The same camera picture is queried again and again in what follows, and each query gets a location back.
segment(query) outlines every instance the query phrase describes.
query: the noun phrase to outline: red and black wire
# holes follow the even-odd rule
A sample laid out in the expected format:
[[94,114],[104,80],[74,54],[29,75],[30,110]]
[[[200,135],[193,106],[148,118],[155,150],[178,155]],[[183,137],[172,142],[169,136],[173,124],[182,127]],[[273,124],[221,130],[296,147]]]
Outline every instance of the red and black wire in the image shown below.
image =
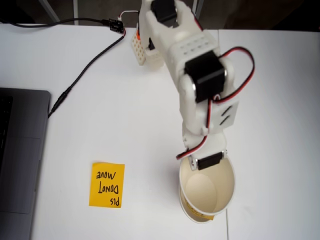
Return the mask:
[[[210,128],[212,103],[221,104],[221,103],[225,103],[228,100],[234,98],[248,84],[248,82],[252,79],[252,77],[253,77],[253,75],[255,73],[255,68],[256,68],[255,59],[254,59],[252,53],[248,49],[246,49],[246,48],[244,48],[242,46],[235,46],[235,47],[229,49],[228,51],[226,51],[225,53],[223,53],[222,55],[220,55],[218,58],[226,57],[226,56],[228,56],[229,54],[231,54],[231,53],[233,53],[235,51],[241,51],[241,52],[247,54],[250,57],[250,59],[252,61],[251,72],[249,73],[248,77],[243,81],[243,83],[235,91],[233,91],[229,95],[227,95],[225,97],[222,97],[222,98],[219,97],[219,99],[216,99],[215,97],[213,99],[208,99],[208,110],[207,110],[206,125],[205,125],[206,128],[208,129],[208,131],[209,131],[209,128]],[[195,146],[194,148],[191,148],[191,149],[187,149],[186,151],[178,154],[176,156],[176,159],[180,160],[180,159],[183,159],[185,157],[188,157],[188,156],[194,154],[196,151],[198,151],[200,148],[202,148],[204,146],[205,142],[207,141],[207,138],[208,138],[208,135],[205,135],[203,137],[202,141],[197,146]]]

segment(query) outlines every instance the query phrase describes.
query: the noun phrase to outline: yellow sticky note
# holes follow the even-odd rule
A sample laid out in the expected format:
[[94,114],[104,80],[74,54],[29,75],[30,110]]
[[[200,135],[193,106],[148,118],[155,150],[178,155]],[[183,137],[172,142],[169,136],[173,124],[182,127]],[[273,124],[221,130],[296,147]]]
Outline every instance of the yellow sticky note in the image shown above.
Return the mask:
[[89,206],[121,208],[124,176],[124,164],[92,164]]

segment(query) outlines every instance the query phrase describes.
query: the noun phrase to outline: laptop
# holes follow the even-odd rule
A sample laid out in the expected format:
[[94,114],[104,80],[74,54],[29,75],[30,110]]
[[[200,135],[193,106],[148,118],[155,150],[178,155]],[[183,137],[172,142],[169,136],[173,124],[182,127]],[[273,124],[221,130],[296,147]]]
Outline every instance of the laptop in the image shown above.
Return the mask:
[[0,88],[0,240],[28,240],[50,93]]

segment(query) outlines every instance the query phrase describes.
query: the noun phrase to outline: cable connector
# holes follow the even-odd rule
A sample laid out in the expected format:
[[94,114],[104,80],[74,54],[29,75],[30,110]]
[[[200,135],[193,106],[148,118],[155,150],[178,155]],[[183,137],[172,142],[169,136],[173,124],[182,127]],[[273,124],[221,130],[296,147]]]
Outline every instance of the cable connector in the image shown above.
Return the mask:
[[71,87],[68,87],[58,98],[58,100],[53,105],[48,118],[58,109],[58,107],[64,102],[64,100],[67,98],[69,92],[71,91]]
[[110,30],[116,33],[123,34],[125,31],[124,23],[119,20],[109,18],[109,26],[110,26]]
[[102,19],[101,20],[101,24],[103,25],[103,26],[107,26],[107,27],[109,27],[109,20],[107,20],[107,19]]

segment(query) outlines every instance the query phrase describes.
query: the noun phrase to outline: paper cup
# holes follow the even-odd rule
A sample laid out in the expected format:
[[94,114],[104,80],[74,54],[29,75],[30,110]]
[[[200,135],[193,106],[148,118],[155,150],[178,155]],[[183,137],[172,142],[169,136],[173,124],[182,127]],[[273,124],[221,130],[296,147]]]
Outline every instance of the paper cup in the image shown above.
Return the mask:
[[203,170],[192,171],[188,158],[180,164],[180,203],[194,222],[208,223],[223,212],[234,195],[235,174],[229,158]]

